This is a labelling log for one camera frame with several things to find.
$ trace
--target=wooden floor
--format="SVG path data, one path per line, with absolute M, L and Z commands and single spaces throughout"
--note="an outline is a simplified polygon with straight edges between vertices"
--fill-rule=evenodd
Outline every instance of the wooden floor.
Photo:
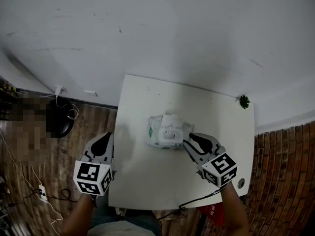
M 73 130 L 64 138 L 52 139 L 51 150 L 44 160 L 19 162 L 18 167 L 34 188 L 40 181 L 50 196 L 62 197 L 61 190 L 72 191 L 72 199 L 80 193 L 72 180 L 74 162 L 80 157 L 88 140 L 106 131 L 113 132 L 117 110 L 76 103 L 80 116 Z M 1 121 L 4 135 L 9 135 L 8 122 Z M 315 122 L 290 130 L 271 132 L 256 137 L 251 188 L 245 206 L 251 224 L 251 235 L 298 235 L 314 209 Z M 32 172 L 31 163 L 40 181 Z M 6 202 L 20 203 L 32 192 L 0 141 L 0 174 L 11 191 Z M 67 217 L 74 204 L 49 199 L 55 210 Z M 59 216 L 48 204 L 34 194 L 25 199 L 31 216 L 24 205 L 7 209 L 9 218 L 17 227 L 29 228 L 30 235 L 56 235 L 51 223 Z M 168 211 L 155 211 L 160 217 Z M 200 212 L 189 209 L 180 215 L 163 219 L 163 235 L 194 236 L 200 220 Z M 62 221 L 54 223 L 60 232 Z M 214 226 L 209 220 L 202 224 L 202 235 L 223 235 L 224 227 Z

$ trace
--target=wall socket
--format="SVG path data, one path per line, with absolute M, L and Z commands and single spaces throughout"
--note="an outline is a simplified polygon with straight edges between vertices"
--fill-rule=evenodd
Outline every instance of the wall socket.
M 89 91 L 89 90 L 84 90 L 84 92 L 89 95 L 89 96 L 94 96 L 98 97 L 97 93 L 95 91 Z
M 47 201 L 45 187 L 43 185 L 39 185 L 39 189 L 41 190 L 41 193 L 42 193 L 42 194 L 40 194 L 40 199 L 44 200 L 44 201 Z

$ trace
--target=tissue box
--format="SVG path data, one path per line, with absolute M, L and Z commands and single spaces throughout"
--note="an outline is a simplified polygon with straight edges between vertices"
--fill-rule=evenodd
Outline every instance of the tissue box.
M 178 150 L 189 139 L 192 125 L 177 115 L 162 115 L 148 119 L 146 144 L 159 149 Z

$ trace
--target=power strip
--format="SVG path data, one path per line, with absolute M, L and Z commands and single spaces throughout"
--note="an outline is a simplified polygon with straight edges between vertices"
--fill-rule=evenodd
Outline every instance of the power strip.
M 40 189 L 40 192 L 42 193 L 42 194 L 40 194 L 40 199 L 43 201 L 47 201 L 45 187 L 43 185 L 39 185 L 39 189 Z

